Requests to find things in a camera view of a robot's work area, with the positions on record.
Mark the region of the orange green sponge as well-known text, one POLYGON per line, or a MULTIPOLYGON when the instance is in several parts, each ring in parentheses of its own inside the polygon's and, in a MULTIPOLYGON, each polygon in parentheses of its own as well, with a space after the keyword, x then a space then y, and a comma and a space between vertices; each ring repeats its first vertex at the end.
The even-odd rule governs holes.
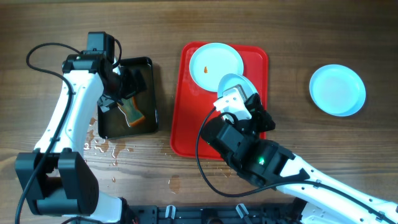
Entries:
POLYGON ((134 97, 129 99, 122 98, 122 104, 118 103, 118 108, 124 115, 127 125, 130 128, 141 124, 146 119, 146 117, 138 109, 134 97))

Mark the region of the light blue plate bottom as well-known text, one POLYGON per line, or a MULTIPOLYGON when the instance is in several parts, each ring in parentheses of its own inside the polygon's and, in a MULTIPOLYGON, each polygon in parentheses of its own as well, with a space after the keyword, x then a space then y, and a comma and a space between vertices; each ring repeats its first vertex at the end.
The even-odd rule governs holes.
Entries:
POLYGON ((344 65, 320 67, 311 76, 308 89, 318 108, 332 116, 354 115, 366 102, 364 82, 354 70, 344 65))

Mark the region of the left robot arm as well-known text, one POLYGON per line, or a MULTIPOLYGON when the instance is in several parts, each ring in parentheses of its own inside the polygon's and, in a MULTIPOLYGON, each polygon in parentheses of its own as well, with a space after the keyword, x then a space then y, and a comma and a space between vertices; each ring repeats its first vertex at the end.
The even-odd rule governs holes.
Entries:
POLYGON ((110 97, 123 105, 144 87, 140 70, 115 67, 103 54, 72 54, 62 66, 63 89, 46 132, 32 152, 18 154, 15 170, 23 203, 34 215, 68 217, 94 223, 136 223, 122 197, 99 190, 98 180, 83 158, 86 131, 98 100, 110 97))

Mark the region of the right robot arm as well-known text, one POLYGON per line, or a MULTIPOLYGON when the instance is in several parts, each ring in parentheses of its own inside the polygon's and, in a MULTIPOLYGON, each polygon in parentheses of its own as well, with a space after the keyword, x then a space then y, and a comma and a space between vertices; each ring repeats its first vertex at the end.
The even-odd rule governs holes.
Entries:
POLYGON ((255 186, 239 197, 267 189, 302 199, 347 223, 397 223, 397 204, 366 195, 316 170, 275 141, 261 139, 273 130, 270 114, 257 93, 243 98, 230 93, 218 98, 197 136, 215 149, 237 175, 255 186))

